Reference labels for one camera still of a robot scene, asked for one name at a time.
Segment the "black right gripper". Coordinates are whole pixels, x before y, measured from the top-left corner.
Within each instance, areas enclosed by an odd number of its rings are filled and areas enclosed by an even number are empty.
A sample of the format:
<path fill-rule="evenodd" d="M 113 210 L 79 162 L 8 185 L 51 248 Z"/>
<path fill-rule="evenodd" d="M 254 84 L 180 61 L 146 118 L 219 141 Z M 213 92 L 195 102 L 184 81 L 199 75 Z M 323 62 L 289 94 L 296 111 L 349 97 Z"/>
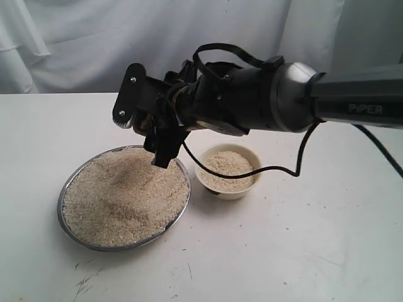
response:
<path fill-rule="evenodd" d="M 151 123 L 143 144 L 154 154 L 151 164 L 167 169 L 192 130 L 233 136 L 250 130 L 275 131 L 271 90 L 276 70 L 269 62 L 250 68 L 211 62 L 197 76 L 195 64 L 185 61 L 179 72 L 167 72 L 164 82 L 170 88 L 159 102 L 157 124 Z"/>

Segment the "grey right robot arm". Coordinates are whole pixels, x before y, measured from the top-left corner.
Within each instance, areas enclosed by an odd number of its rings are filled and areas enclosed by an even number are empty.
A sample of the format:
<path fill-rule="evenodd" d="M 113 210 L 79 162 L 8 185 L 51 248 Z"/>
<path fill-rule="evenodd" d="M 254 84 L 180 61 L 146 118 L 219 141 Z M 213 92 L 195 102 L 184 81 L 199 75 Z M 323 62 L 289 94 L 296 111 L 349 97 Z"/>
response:
<path fill-rule="evenodd" d="M 188 134 L 209 129 L 243 136 L 251 130 L 310 135 L 326 121 L 386 128 L 402 126 L 402 66 L 345 74 L 319 73 L 275 57 L 259 67 L 212 62 L 201 76 L 173 84 L 144 122 L 144 147 L 166 167 Z"/>

